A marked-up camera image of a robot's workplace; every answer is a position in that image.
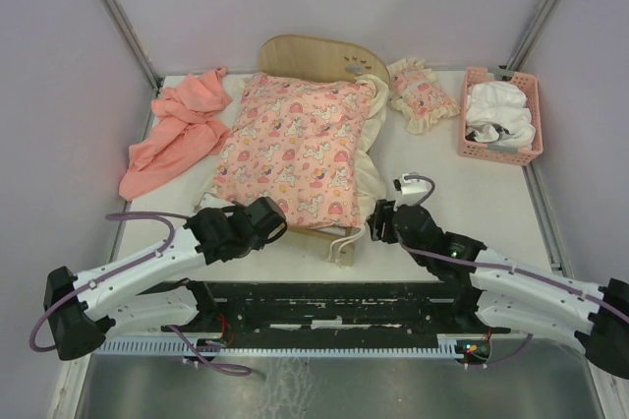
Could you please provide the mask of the pink unicorn print mattress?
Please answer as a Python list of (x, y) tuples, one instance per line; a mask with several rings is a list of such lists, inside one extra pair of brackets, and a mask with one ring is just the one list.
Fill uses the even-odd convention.
[(327, 252), (340, 262), (386, 196), (369, 150), (384, 124), (388, 94), (374, 75), (333, 83), (251, 76), (214, 174), (201, 186), (200, 205), (270, 197), (292, 229), (344, 230)]

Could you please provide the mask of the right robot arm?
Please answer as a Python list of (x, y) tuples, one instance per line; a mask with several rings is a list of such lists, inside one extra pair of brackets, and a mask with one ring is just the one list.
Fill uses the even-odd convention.
[(450, 309), (458, 329), (484, 325), (549, 339), (627, 378), (627, 282), (600, 285), (517, 263), (481, 241), (442, 230), (419, 205), (380, 200), (368, 224), (372, 240), (398, 244), (439, 280), (462, 287), (463, 299)]

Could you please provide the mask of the wooden striped pet bed frame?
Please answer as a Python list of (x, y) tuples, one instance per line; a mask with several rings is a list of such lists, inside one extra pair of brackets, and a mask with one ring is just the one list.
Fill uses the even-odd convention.
[[(349, 42), (305, 35), (284, 34), (268, 40), (258, 54), (257, 73), (315, 83), (352, 82), (361, 75), (374, 75), (389, 88), (389, 73), (384, 63), (369, 50)], [(239, 82), (240, 103), (245, 81), (249, 78)], [(334, 227), (290, 230), (313, 236), (319, 245), (320, 254), (326, 258), (330, 242), (345, 234), (344, 230)], [(352, 264), (356, 241), (345, 249), (341, 261), (336, 264)]]

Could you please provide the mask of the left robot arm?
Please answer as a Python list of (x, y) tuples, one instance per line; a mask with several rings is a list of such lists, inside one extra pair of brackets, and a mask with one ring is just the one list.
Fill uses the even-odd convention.
[(51, 351), (62, 361), (82, 358), (119, 335), (146, 329), (211, 328), (219, 314), (209, 289), (183, 278), (193, 269), (242, 259), (278, 240), (285, 214), (269, 197), (247, 206), (205, 208), (175, 227), (173, 214), (130, 211), (114, 220), (155, 220), (166, 225), (160, 242), (117, 262), (73, 273), (50, 272), (38, 328), (49, 326)]

